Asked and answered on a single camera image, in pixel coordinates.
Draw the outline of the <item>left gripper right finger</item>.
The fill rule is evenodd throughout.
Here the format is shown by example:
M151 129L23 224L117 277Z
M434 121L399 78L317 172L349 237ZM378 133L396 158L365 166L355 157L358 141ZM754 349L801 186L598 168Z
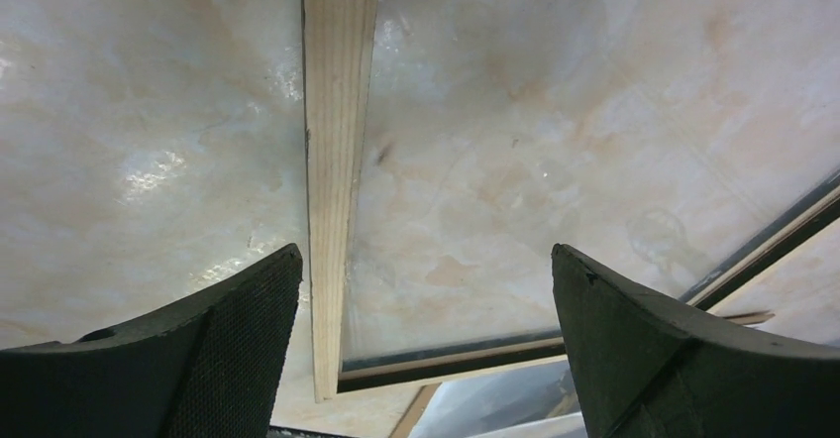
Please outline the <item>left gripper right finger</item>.
M591 437L835 437L837 349L742 326L568 245L554 298Z

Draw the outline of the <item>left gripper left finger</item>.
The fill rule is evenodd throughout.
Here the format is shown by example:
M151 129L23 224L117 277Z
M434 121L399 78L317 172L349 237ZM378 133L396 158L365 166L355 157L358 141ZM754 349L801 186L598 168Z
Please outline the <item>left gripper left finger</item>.
M264 437L298 309L287 245L72 343L1 353L5 437Z

